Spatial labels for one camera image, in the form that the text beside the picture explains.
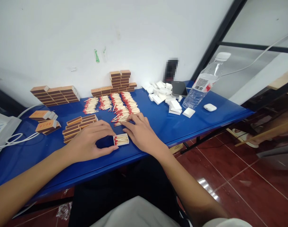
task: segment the right hand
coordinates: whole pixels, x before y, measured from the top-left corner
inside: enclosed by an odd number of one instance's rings
[[[164,152],[169,153],[168,147],[157,137],[150,127],[147,117],[142,113],[130,115],[126,121],[121,122],[126,128],[124,132],[128,134],[134,144],[142,151],[157,158]]]

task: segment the smartphone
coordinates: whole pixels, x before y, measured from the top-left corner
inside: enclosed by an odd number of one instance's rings
[[[173,81],[172,83],[172,94],[174,96],[186,97],[188,95],[186,85],[182,81]]]

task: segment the lap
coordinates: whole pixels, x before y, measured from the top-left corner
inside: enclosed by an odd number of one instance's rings
[[[175,192],[159,162],[149,156],[75,186],[69,226],[89,226],[123,202],[141,196],[179,221]]]

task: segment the stacked matchboxes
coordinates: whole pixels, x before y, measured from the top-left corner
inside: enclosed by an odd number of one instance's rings
[[[49,120],[46,122],[39,123],[36,132],[43,133],[44,135],[48,135],[57,129],[61,128],[61,125],[56,120]]]
[[[68,144],[83,128],[98,121],[95,114],[86,117],[77,117],[67,122],[65,130],[62,134],[64,136],[64,143]]]
[[[120,93],[123,91],[135,91],[136,83],[129,83],[131,72],[129,70],[121,70],[110,72],[111,86],[102,87],[91,90],[93,97],[109,96],[112,93]]]
[[[45,106],[57,106],[80,101],[74,86],[49,88],[48,86],[34,87],[31,93]]]
[[[58,115],[54,111],[49,110],[37,110],[29,118],[38,121],[39,123],[49,120],[56,120]]]

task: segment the finger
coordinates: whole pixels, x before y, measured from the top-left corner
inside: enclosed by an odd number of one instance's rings
[[[99,140],[101,138],[104,138],[106,136],[115,136],[116,134],[112,130],[105,129],[102,131],[94,132],[92,135],[93,135],[92,138],[93,138],[94,142],[96,142],[97,140]]]
[[[135,129],[135,125],[127,121],[121,121],[121,125],[125,126],[126,128],[129,128],[131,131]]]
[[[136,115],[138,116],[138,118],[139,118],[141,121],[145,122],[144,115],[143,115],[141,112],[140,112],[140,113],[136,113]]]
[[[133,120],[136,124],[141,123],[141,120],[135,114],[129,115],[128,118],[126,119],[126,121],[130,121],[130,120]]]
[[[87,127],[97,127],[97,126],[101,126],[101,125],[108,125],[109,127],[111,127],[110,124],[108,124],[106,121],[103,121],[103,120],[99,120],[97,122],[94,122]]]
[[[145,119],[145,122],[148,123],[148,125],[150,125],[149,121],[148,121],[148,118],[147,117],[144,117]]]
[[[111,146],[107,148],[98,149],[97,154],[99,157],[102,157],[102,156],[110,154],[111,152],[113,152],[114,150],[117,150],[118,148],[119,148],[118,146]]]
[[[123,132],[127,133],[127,135],[131,138],[132,141],[135,140],[135,135],[132,133],[130,129],[123,129]]]

